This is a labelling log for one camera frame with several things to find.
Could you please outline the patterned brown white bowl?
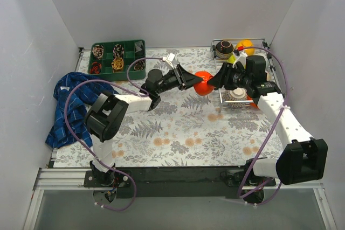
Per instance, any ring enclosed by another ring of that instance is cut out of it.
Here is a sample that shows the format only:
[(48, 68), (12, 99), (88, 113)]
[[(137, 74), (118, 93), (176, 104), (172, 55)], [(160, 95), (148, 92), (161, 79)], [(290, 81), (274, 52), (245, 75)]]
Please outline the patterned brown white bowl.
[(222, 100), (226, 105), (232, 108), (243, 108), (245, 103), (237, 101), (246, 101), (247, 94), (243, 88), (236, 88), (235, 90), (225, 90), (222, 94)]

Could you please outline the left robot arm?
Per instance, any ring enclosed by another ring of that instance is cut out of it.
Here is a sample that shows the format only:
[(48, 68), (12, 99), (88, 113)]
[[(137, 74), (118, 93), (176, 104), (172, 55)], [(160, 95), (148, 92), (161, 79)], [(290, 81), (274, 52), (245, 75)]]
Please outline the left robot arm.
[(115, 173), (110, 170), (115, 165), (112, 139), (118, 133), (126, 114), (153, 110), (161, 101), (161, 93), (173, 88), (186, 90), (202, 81), (203, 78), (176, 65), (166, 75), (159, 69), (148, 72), (146, 81), (141, 86), (142, 93), (148, 92), (147, 97), (101, 93), (85, 118), (95, 153), (95, 158), (90, 162), (94, 179), (104, 187), (114, 183)]

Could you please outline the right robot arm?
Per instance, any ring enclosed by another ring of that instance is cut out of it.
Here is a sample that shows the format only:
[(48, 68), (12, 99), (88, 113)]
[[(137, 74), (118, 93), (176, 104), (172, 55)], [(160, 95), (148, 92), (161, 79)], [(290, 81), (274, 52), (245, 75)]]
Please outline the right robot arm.
[(242, 88), (271, 122), (283, 152), (278, 159), (261, 158), (244, 171), (249, 185), (263, 178), (278, 178), (284, 185), (319, 180), (323, 177), (328, 146), (315, 139), (295, 118), (284, 95), (273, 81), (267, 80), (266, 61), (260, 55), (246, 57), (244, 63), (223, 63), (207, 81), (216, 88)]

